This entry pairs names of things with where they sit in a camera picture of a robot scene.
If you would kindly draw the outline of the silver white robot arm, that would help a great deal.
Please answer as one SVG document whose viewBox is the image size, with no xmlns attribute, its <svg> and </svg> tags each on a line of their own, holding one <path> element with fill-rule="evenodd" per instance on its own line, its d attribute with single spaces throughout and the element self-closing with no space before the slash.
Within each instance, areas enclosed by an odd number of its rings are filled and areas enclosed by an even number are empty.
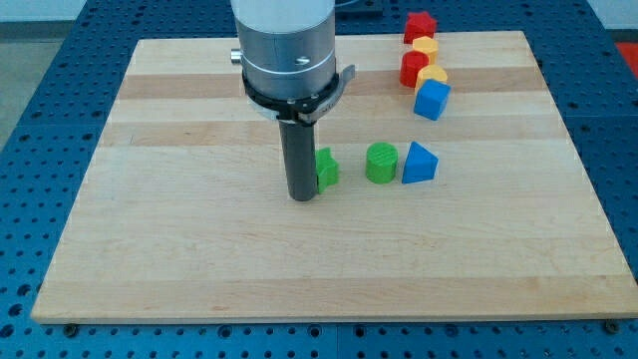
<svg viewBox="0 0 638 359">
<path fill-rule="evenodd" d="M 334 0 L 232 0 L 244 75 L 272 99 L 320 93 L 336 73 Z"/>
</svg>

